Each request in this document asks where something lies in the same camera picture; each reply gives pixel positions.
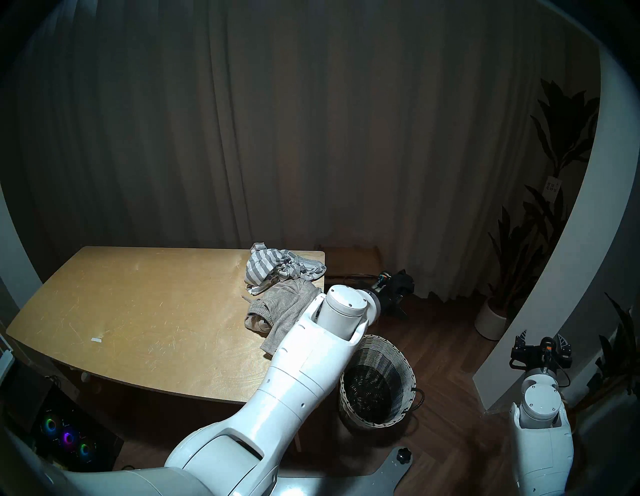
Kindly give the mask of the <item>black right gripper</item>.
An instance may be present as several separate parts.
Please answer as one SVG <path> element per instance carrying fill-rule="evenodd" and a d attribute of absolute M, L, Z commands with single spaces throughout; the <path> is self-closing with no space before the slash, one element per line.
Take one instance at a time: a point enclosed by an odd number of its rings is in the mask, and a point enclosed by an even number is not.
<path fill-rule="evenodd" d="M 510 368 L 520 371 L 544 369 L 556 371 L 572 366 L 572 347 L 560 333 L 542 338 L 538 345 L 526 344 L 527 330 L 517 335 L 511 350 Z"/>

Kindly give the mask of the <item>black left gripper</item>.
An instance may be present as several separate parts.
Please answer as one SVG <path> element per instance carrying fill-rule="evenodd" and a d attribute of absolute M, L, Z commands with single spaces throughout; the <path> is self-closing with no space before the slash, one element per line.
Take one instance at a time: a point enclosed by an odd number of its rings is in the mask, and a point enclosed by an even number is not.
<path fill-rule="evenodd" d="M 395 318 L 408 318 L 401 308 L 401 302 L 405 296 L 413 294 L 414 290 L 414 279 L 405 270 L 395 274 L 383 271 L 371 286 L 371 291 L 379 301 L 381 315 Z"/>

